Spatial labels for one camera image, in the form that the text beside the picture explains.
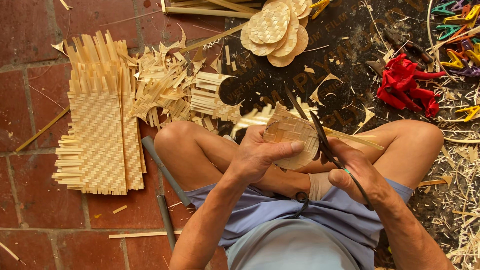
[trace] red cloth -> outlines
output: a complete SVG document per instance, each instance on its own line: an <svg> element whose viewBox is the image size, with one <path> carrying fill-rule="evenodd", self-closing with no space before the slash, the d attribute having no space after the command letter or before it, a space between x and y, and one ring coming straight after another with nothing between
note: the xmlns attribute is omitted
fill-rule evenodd
<svg viewBox="0 0 480 270"><path fill-rule="evenodd" d="M385 66L389 69L384 70L382 86L378 88L377 97L397 109L407 107L415 112L421 111L421 108L407 96L406 91L408 91L411 98L421 99L425 106L425 116L433 117L439 110L435 94L432 91L417 88L414 77L438 78L445 74L444 72L435 74L418 72L415 70L417 64L405 57L406 54L402 53Z"/></svg>

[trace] hand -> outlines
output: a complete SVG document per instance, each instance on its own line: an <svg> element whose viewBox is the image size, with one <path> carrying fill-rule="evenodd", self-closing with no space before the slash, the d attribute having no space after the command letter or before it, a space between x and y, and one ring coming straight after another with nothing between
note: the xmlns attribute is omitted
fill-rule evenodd
<svg viewBox="0 0 480 270"><path fill-rule="evenodd" d="M337 138L328 138L328 143L334 157L338 158L357 179L374 207L379 204L385 205L387 201L397 197L393 188L360 150L347 145ZM320 162L322 164L328 162L327 157L323 153ZM328 174L328 181L333 186L345 191L353 200L362 204L367 203L346 171L342 169L331 170Z"/></svg>
<svg viewBox="0 0 480 270"><path fill-rule="evenodd" d="M247 129L227 173L233 173L247 184L260 181L272 162L291 158L303 151L303 142L266 143L262 138L264 125L253 125Z"/></svg>

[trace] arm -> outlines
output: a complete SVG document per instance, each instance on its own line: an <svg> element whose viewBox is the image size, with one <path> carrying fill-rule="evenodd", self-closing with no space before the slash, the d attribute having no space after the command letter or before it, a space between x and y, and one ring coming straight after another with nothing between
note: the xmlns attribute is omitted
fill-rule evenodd
<svg viewBox="0 0 480 270"><path fill-rule="evenodd" d="M259 181L273 161L298 155L303 143L268 144L265 126L251 126L225 174L192 215L175 244L170 269L204 269L220 241L225 224L245 188Z"/></svg>
<svg viewBox="0 0 480 270"><path fill-rule="evenodd" d="M345 164L368 194L385 228L398 269L453 270L452 263L441 248L365 155L338 139L329 142L334 155ZM321 161L325 163L327 160L322 156ZM347 192L352 199L365 204L360 190L344 170L331 170L328 180Z"/></svg>

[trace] green clothespin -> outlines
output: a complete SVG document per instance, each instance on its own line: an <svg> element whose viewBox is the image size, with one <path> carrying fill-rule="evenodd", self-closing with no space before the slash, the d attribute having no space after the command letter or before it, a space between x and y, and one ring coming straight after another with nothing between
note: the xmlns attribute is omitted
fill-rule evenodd
<svg viewBox="0 0 480 270"><path fill-rule="evenodd" d="M461 28L461 26L458 26L458 25L438 25L437 29L443 29L446 32L446 34L444 34L443 36L440 36L438 38L438 40L442 40L442 39L445 39L445 38L451 36L453 33L458 31L460 28Z"/></svg>
<svg viewBox="0 0 480 270"><path fill-rule="evenodd" d="M455 1L450 1L446 4L440 4L440 5L432 8L432 11L430 13L453 16L453 15L455 15L455 12L451 12L451 11L447 10L447 6L449 6L453 3L455 3Z"/></svg>

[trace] light blue shorts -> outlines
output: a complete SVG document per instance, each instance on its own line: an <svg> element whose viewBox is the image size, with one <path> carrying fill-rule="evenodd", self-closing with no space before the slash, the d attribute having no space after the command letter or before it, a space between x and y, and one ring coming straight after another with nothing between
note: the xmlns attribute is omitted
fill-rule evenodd
<svg viewBox="0 0 480 270"><path fill-rule="evenodd" d="M411 188L386 179L406 203ZM198 209L216 184L185 192ZM293 199L280 200L264 196L258 188L248 186L225 225L219 246L229 247L256 226L284 219L301 209ZM382 223L376 212L352 200L344 191L332 187L319 201L310 201L299 219L323 225L355 258L363 270L373 270L373 248L378 245Z"/></svg>

